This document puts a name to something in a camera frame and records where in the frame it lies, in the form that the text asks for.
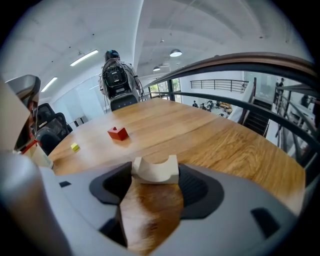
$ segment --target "ceiling light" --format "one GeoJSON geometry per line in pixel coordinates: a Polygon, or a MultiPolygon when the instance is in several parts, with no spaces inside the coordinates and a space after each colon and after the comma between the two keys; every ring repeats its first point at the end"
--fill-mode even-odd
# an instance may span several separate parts
{"type": "Polygon", "coordinates": [[[57,77],[52,78],[51,81],[48,82],[48,84],[41,90],[41,92],[43,93],[56,80],[57,80],[57,77]]]}
{"type": "Polygon", "coordinates": [[[97,86],[99,86],[99,84],[98,84],[98,85],[96,85],[96,86],[94,86],[94,87],[91,87],[89,90],[91,90],[91,89],[93,89],[93,88],[95,88],[95,87],[97,87],[97,86]]]}
{"type": "Polygon", "coordinates": [[[85,60],[86,58],[96,54],[97,52],[98,52],[97,50],[94,50],[94,51],[88,53],[87,55],[84,55],[83,57],[77,59],[75,62],[71,63],[70,66],[73,67],[73,66],[77,65],[79,62],[82,62],[83,60],[85,60]]]}
{"type": "Polygon", "coordinates": [[[170,52],[170,57],[178,57],[182,54],[182,52],[178,49],[173,49],[171,52],[170,52]]]}

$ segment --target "yellow cube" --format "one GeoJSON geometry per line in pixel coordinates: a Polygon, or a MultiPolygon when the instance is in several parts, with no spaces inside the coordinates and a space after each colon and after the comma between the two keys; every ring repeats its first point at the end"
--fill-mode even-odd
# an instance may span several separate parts
{"type": "Polygon", "coordinates": [[[72,148],[72,150],[73,150],[74,152],[76,152],[76,151],[79,149],[79,146],[78,146],[77,143],[73,143],[73,144],[71,145],[71,148],[72,148]]]}

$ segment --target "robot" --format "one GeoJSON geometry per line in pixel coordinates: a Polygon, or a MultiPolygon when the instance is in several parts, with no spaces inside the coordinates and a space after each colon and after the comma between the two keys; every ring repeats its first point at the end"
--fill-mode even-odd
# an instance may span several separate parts
{"type": "Polygon", "coordinates": [[[103,94],[110,100],[111,111],[142,101],[143,89],[130,67],[119,58],[108,58],[102,68],[100,83],[103,94]]]}
{"type": "MultiPolygon", "coordinates": [[[[110,84],[106,91],[114,102],[135,98],[125,76],[121,83],[110,84]]],[[[36,84],[26,91],[37,95],[36,84]]],[[[26,135],[21,134],[22,139],[30,142],[26,135]]],[[[10,216],[7,225],[32,243],[33,255],[134,255],[126,249],[119,206],[132,182],[132,162],[55,176],[26,156],[2,150],[0,165],[1,211],[10,216]]],[[[267,255],[297,221],[279,200],[248,179],[189,164],[177,167],[183,196],[180,224],[151,255],[267,255]]]]}

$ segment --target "red cube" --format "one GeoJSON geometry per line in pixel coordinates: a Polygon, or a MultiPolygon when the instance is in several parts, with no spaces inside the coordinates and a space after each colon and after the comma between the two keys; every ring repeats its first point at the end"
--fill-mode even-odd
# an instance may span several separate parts
{"type": "Polygon", "coordinates": [[[108,130],[108,134],[112,139],[119,141],[123,141],[128,137],[128,133],[124,127],[119,130],[117,130],[116,127],[113,127],[110,130],[108,130]]]}

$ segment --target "window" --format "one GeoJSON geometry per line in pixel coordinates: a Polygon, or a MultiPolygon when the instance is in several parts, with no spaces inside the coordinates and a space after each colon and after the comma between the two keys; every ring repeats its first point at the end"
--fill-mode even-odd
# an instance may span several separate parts
{"type": "MultiPolygon", "coordinates": [[[[181,92],[181,86],[180,86],[179,78],[172,79],[172,87],[173,87],[173,91],[174,92],[181,92]]],[[[155,97],[158,97],[158,98],[163,98],[163,99],[169,100],[169,96],[166,96],[164,94],[158,94],[158,92],[161,93],[161,92],[168,92],[168,91],[169,91],[169,89],[168,89],[167,81],[164,81],[164,82],[149,86],[149,93],[150,93],[150,98],[151,99],[155,98],[155,97]]],[[[182,103],[181,95],[175,95],[174,99],[175,99],[176,102],[182,103]]]]}
{"type": "Polygon", "coordinates": [[[149,87],[149,91],[150,91],[150,97],[151,98],[159,96],[159,94],[152,93],[152,92],[159,92],[159,87],[158,87],[157,84],[150,86],[149,87]]]}
{"type": "MultiPolygon", "coordinates": [[[[179,78],[175,78],[172,79],[172,87],[173,87],[173,91],[174,92],[181,92],[181,86],[180,86],[180,79],[179,78]]],[[[182,103],[182,97],[181,95],[174,95],[174,100],[176,102],[182,103]]]]}
{"type": "Polygon", "coordinates": [[[163,97],[162,94],[158,94],[158,93],[152,93],[152,92],[168,92],[168,84],[167,82],[161,82],[152,86],[149,86],[149,92],[150,92],[150,97],[155,98],[155,97],[163,97]]]}
{"type": "Polygon", "coordinates": [[[174,92],[181,92],[180,79],[179,78],[172,79],[172,86],[173,86],[173,91],[174,92]]]}
{"type": "Polygon", "coordinates": [[[175,100],[175,102],[182,103],[181,95],[174,95],[174,100],[175,100]]]}

